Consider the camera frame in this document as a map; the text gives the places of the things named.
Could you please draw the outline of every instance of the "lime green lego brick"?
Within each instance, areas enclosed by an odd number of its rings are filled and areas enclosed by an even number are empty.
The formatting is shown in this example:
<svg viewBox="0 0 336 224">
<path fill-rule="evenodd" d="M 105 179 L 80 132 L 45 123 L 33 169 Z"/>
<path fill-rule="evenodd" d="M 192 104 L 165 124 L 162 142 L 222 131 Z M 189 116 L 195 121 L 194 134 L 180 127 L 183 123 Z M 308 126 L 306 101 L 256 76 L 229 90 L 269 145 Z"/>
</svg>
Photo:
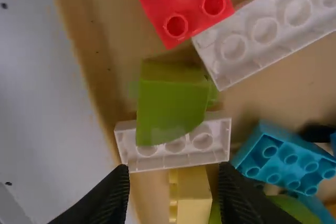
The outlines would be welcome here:
<svg viewBox="0 0 336 224">
<path fill-rule="evenodd" d="M 267 196 L 267 198 L 303 224 L 321 224 L 320 219 L 297 199 L 287 195 Z"/>
<path fill-rule="evenodd" d="M 211 88 L 202 69 L 146 61 L 139 87 L 138 146 L 170 142 L 203 122 Z"/>
<path fill-rule="evenodd" d="M 209 217 L 209 224 L 222 224 L 220 207 L 218 202 L 213 201 L 211 205 L 211 212 Z"/>
</svg>

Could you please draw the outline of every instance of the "tan wooden surface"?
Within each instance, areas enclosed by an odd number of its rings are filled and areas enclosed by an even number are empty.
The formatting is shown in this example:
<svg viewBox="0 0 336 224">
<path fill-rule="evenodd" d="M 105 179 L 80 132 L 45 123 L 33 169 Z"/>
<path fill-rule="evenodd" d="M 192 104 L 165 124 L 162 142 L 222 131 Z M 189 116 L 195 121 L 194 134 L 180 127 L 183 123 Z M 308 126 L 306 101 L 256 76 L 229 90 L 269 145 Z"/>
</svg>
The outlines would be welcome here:
<svg viewBox="0 0 336 224">
<path fill-rule="evenodd" d="M 245 0 L 233 0 L 235 5 Z M 118 161 L 113 128 L 135 118 L 130 86 L 144 58 L 199 62 L 190 41 L 167 51 L 138 0 L 56 0 L 82 67 L 111 153 Z M 221 93 L 225 114 L 233 118 L 232 143 L 242 142 L 259 118 L 297 129 L 308 119 L 336 119 L 336 34 L 289 56 Z M 209 166 L 216 181 L 216 167 Z M 332 181 L 319 195 L 336 195 Z M 167 172 L 131 175 L 132 204 L 142 224 L 168 223 Z"/>
</svg>

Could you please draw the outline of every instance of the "white lego brick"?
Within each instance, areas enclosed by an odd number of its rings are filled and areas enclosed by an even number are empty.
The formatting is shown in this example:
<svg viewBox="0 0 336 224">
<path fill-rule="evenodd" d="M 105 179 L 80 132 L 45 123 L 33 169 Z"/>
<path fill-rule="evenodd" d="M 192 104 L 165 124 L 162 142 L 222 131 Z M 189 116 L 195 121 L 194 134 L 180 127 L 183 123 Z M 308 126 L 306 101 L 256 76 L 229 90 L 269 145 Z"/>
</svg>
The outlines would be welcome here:
<svg viewBox="0 0 336 224">
<path fill-rule="evenodd" d="M 166 144 L 137 147 L 136 120 L 119 122 L 114 129 L 121 162 L 131 173 L 219 163 L 229 160 L 231 118 L 206 112 L 192 132 Z"/>
<path fill-rule="evenodd" d="M 219 91 L 336 30 L 336 0 L 254 0 L 192 38 Z"/>
</svg>

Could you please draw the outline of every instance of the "red lego brick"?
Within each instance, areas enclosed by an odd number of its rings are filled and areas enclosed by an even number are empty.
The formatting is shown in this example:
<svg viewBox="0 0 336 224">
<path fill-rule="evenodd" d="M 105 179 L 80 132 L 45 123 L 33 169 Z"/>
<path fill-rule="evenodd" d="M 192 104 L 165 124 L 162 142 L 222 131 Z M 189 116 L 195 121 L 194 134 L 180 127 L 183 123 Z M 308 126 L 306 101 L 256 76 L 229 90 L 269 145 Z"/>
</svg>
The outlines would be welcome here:
<svg viewBox="0 0 336 224">
<path fill-rule="evenodd" d="M 231 0 L 140 0 L 166 48 L 182 41 L 234 13 Z"/>
</svg>

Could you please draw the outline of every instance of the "plastic toy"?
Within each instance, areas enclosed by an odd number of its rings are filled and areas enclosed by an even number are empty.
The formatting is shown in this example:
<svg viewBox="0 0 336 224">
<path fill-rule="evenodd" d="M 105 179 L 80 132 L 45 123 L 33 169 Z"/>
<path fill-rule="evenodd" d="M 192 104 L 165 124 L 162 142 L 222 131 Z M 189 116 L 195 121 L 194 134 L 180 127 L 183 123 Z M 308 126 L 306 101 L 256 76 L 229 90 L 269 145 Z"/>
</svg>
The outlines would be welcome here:
<svg viewBox="0 0 336 224">
<path fill-rule="evenodd" d="M 336 30 L 336 0 L 254 0 L 193 37 L 219 91 Z"/>
<path fill-rule="evenodd" d="M 330 135 L 336 132 L 336 126 L 309 122 L 299 131 L 299 135 L 307 142 L 330 143 Z"/>
<path fill-rule="evenodd" d="M 320 219 L 309 210 L 309 207 L 297 199 L 287 195 L 267 196 L 267 198 L 303 224 L 323 224 Z"/>
<path fill-rule="evenodd" d="M 214 164 L 229 160 L 231 119 L 206 112 L 205 121 L 170 143 L 136 146 L 136 121 L 117 123 L 114 134 L 121 162 L 130 172 Z"/>
<path fill-rule="evenodd" d="M 212 195 L 205 166 L 170 170 L 170 223 L 208 224 Z"/>
<path fill-rule="evenodd" d="M 209 224 L 222 224 L 221 213 L 218 202 L 213 201 L 211 206 L 211 212 L 209 217 Z"/>
<path fill-rule="evenodd" d="M 265 121 L 259 122 L 231 163 L 246 177 L 307 196 L 336 174 L 336 159 L 328 152 Z"/>
<path fill-rule="evenodd" d="M 288 192 L 288 195 L 303 203 L 313 214 L 319 217 L 322 224 L 336 224 L 336 220 L 316 196 L 305 196 L 292 192 Z"/>
<path fill-rule="evenodd" d="M 201 68 L 177 63 L 144 61 L 141 66 L 137 146 L 173 141 L 204 120 L 212 82 Z"/>
<path fill-rule="evenodd" d="M 167 48 L 234 13 L 231 0 L 140 0 Z"/>
</svg>

